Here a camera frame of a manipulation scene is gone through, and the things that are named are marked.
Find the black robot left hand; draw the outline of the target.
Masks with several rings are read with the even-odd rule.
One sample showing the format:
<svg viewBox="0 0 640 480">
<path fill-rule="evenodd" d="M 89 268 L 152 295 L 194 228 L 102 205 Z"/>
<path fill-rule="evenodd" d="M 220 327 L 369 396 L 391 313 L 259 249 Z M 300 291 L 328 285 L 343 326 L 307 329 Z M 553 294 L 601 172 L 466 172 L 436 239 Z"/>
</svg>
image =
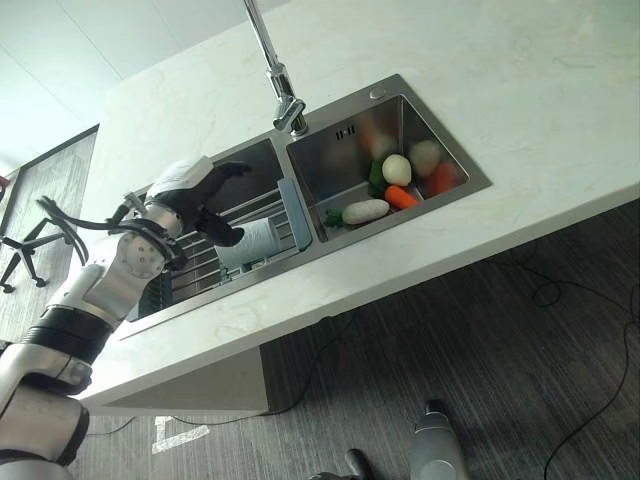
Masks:
<svg viewBox="0 0 640 480">
<path fill-rule="evenodd" d="M 244 230 L 231 227 L 206 204 L 226 181 L 250 172 L 251 167 L 243 162 L 216 163 L 208 156 L 176 162 L 147 190 L 143 217 L 160 225 L 174 239 L 195 229 L 218 246 L 234 246 L 243 238 Z"/>
</svg>

